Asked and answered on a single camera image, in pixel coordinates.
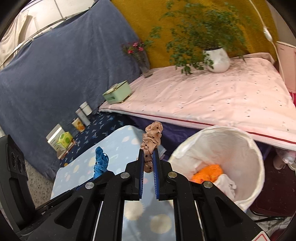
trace shoe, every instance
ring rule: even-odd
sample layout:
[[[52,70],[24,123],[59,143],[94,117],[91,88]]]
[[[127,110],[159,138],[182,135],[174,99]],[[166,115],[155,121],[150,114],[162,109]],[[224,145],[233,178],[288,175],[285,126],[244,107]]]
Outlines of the shoe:
[[[102,175],[107,171],[109,163],[109,157],[106,153],[103,153],[103,149],[101,147],[96,148],[96,164],[94,166],[94,179]]]

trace yellow green box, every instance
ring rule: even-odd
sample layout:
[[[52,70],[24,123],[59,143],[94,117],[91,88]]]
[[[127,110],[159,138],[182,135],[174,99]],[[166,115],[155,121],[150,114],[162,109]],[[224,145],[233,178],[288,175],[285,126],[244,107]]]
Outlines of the yellow green box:
[[[119,84],[113,85],[107,90],[103,97],[109,104],[123,102],[132,93],[132,90],[127,81],[123,81]]]
[[[70,142],[72,141],[73,137],[69,132],[62,133],[57,141],[57,146],[61,150],[66,150],[69,146]]]

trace white box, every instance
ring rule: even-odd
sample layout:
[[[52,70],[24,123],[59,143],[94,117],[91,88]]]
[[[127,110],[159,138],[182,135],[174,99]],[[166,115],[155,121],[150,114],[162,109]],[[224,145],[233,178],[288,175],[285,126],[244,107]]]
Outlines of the white box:
[[[59,150],[59,146],[57,146],[56,144],[59,140],[60,135],[63,133],[65,133],[65,131],[60,124],[57,124],[46,137],[48,144],[50,144],[52,148],[54,148],[56,151]]]

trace potted plant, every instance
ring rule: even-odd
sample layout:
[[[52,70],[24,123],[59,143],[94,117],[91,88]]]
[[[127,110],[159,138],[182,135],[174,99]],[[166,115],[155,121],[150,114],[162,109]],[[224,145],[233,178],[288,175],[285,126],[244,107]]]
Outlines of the potted plant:
[[[178,22],[170,29],[172,40],[166,44],[167,51],[172,53],[170,62],[182,67],[181,72],[185,74],[192,73],[191,67],[203,70],[204,65],[212,72],[226,71],[230,66],[227,51],[241,56],[242,49],[246,49],[238,10],[228,3],[213,9],[188,0],[180,1],[184,6],[174,9],[174,1],[169,0],[168,11],[162,17]]]
[[[145,78],[150,77],[153,73],[150,70],[149,61],[144,50],[152,46],[153,38],[160,38],[160,30],[161,27],[154,27],[144,42],[138,40],[127,45],[122,45],[124,53],[135,58]]]

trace speckled floor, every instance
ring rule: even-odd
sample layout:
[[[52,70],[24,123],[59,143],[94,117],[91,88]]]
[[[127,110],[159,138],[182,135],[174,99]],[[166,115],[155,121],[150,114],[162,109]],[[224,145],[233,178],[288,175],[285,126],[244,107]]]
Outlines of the speckled floor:
[[[43,177],[26,161],[26,170],[28,175],[28,187],[35,204],[35,207],[50,200],[53,183]]]

